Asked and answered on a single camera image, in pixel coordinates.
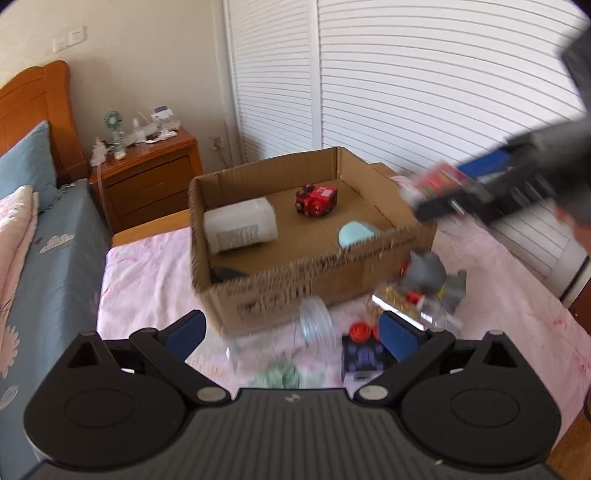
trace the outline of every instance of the wooden headboard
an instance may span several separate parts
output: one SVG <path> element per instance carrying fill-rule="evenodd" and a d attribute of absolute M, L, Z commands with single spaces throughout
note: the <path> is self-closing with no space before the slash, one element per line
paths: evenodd
<path fill-rule="evenodd" d="M 70 67 L 57 60 L 23 70 L 0 89 L 0 155 L 48 120 L 57 184 L 88 177 L 70 105 Z"/>

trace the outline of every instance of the wall outlet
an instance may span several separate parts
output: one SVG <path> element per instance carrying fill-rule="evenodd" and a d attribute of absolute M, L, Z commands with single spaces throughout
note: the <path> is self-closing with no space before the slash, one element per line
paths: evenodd
<path fill-rule="evenodd" d="M 214 135 L 213 137 L 209 137 L 209 144 L 213 151 L 221 150 L 226 145 L 223 142 L 223 137 L 221 135 Z"/>
<path fill-rule="evenodd" d="M 68 46 L 78 45 L 86 40 L 86 27 L 78 27 L 67 34 Z"/>
<path fill-rule="evenodd" d="M 54 38 L 51 41 L 51 47 L 53 49 L 53 53 L 57 53 L 59 51 L 65 50 L 68 48 L 68 39 L 66 35 L 62 35 L 61 37 Z"/>

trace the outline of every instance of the blue bedsheet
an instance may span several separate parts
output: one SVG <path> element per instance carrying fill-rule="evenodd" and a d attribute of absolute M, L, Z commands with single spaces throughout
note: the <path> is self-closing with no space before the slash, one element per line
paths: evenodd
<path fill-rule="evenodd" d="M 73 238 L 41 253 L 51 237 L 62 235 Z M 62 188 L 60 200 L 39 215 L 7 321 L 18 332 L 20 344 L 8 376 L 0 377 L 0 397 L 4 395 L 4 401 L 0 400 L 2 480 L 16 480 L 37 463 L 24 435 L 22 415 L 74 337 L 82 330 L 96 329 L 110 243 L 87 180 Z M 15 390 L 16 396 L 6 404 Z"/>

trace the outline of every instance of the gray cat figurine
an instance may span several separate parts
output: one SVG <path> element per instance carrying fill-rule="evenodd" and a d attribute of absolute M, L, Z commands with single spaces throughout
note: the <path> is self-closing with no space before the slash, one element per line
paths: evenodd
<path fill-rule="evenodd" d="M 400 280 L 402 290 L 416 290 L 427 296 L 436 296 L 441 305 L 453 313 L 466 295 L 466 271 L 447 275 L 445 267 L 434 252 L 423 255 L 410 252 L 410 264 Z"/>

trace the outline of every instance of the beige wall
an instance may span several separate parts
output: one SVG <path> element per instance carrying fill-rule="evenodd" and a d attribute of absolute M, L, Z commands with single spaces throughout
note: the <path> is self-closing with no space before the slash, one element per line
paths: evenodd
<path fill-rule="evenodd" d="M 239 163 L 227 76 L 222 0 L 15 0 L 0 15 L 0 85 L 26 67 L 55 59 L 72 70 L 72 105 L 87 154 L 95 136 L 111 140 L 102 117 L 111 109 L 131 131 L 137 110 L 166 104 L 199 141 L 203 167 Z M 78 26 L 87 40 L 54 54 L 51 39 Z M 226 136 L 228 122 L 230 142 Z"/>

